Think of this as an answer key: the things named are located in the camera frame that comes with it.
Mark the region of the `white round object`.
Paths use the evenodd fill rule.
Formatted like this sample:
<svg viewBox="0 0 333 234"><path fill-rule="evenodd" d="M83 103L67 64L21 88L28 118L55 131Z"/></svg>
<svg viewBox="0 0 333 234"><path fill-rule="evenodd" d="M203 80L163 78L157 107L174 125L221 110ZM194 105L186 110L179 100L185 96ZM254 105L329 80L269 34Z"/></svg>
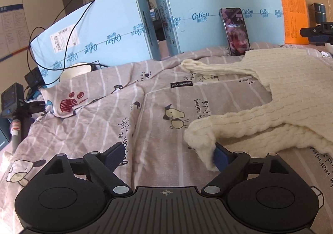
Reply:
<svg viewBox="0 0 333 234"><path fill-rule="evenodd" d="M64 82L66 80L89 73L91 71L92 66L88 63L77 63L71 65L69 68L64 69L64 71L61 73L59 82Z"/></svg>

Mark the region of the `cartoon print bed sheet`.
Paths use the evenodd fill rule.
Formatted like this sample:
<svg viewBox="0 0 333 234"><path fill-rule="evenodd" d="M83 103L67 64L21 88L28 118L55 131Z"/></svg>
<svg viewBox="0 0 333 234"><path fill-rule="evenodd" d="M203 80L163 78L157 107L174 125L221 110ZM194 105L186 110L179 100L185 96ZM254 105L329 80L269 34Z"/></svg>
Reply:
<svg viewBox="0 0 333 234"><path fill-rule="evenodd" d="M240 60L221 47L164 61L128 63L78 76L43 91L47 113L30 128L1 179L1 233L22 229L14 203L19 192L58 153L81 158L115 143L125 146L116 175L131 187L202 188L216 176L184 141L193 120L232 112L238 75L184 71L181 63Z"/></svg>

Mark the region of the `large light blue carton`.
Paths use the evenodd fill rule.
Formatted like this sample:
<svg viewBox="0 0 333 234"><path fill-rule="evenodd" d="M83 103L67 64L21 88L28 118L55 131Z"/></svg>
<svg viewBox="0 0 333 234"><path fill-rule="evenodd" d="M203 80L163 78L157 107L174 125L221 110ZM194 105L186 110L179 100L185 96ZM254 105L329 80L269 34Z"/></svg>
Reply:
<svg viewBox="0 0 333 234"><path fill-rule="evenodd" d="M240 27L250 44L285 42L282 0L156 0L156 4L172 56L228 47L228 28Z"/></svg>

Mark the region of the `brown cardboard box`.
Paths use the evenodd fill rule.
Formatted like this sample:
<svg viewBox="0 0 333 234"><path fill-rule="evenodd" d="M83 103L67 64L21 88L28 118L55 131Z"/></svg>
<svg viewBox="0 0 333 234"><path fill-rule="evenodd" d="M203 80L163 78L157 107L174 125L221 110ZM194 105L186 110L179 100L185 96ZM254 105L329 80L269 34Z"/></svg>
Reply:
<svg viewBox="0 0 333 234"><path fill-rule="evenodd" d="M332 0L306 0L307 9L308 9L308 17L309 17L309 25L315 26L315 11L313 3L320 3L325 6L326 9L326 20L332 21Z"/></svg>

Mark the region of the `orange printed box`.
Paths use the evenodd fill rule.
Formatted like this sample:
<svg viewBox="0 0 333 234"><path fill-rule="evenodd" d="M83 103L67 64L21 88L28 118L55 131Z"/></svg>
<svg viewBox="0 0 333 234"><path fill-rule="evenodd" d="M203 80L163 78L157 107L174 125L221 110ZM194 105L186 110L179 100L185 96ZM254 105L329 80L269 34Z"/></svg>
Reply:
<svg viewBox="0 0 333 234"><path fill-rule="evenodd" d="M285 44L308 45L309 40L300 34L300 29L309 27L306 0L281 1L285 25Z"/></svg>

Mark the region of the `smartphone with lit screen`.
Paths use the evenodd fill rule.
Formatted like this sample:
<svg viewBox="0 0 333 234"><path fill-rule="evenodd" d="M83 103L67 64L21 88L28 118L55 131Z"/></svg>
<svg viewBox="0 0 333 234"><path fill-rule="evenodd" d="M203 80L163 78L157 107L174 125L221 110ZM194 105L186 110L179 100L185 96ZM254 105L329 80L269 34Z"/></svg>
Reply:
<svg viewBox="0 0 333 234"><path fill-rule="evenodd" d="M224 8L219 10L219 14L225 27L231 56L245 55L251 48L242 10Z"/></svg>

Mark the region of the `dark blue vacuum bottle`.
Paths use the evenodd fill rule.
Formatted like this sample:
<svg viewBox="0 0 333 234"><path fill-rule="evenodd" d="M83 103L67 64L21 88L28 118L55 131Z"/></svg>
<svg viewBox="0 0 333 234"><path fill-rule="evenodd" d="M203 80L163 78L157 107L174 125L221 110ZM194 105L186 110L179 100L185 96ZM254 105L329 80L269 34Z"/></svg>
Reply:
<svg viewBox="0 0 333 234"><path fill-rule="evenodd" d="M326 7L322 3L313 3L309 6L309 20L310 27L315 28L320 25L322 21L326 21ZM328 35L321 35L316 37L310 37L309 41L311 44L316 46L322 46L328 40Z"/></svg>

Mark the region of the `cream knitted sweater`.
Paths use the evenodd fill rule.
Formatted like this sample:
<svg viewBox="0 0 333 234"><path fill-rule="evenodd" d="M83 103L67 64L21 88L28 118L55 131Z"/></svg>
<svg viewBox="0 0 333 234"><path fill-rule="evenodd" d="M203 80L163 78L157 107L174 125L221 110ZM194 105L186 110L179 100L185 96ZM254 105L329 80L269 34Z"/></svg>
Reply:
<svg viewBox="0 0 333 234"><path fill-rule="evenodd" d="M187 59L183 70L199 75L238 75L232 112L192 121L185 142L215 170L216 141L255 157L313 147L332 154L332 59L302 49L252 50L242 60L205 64Z"/></svg>

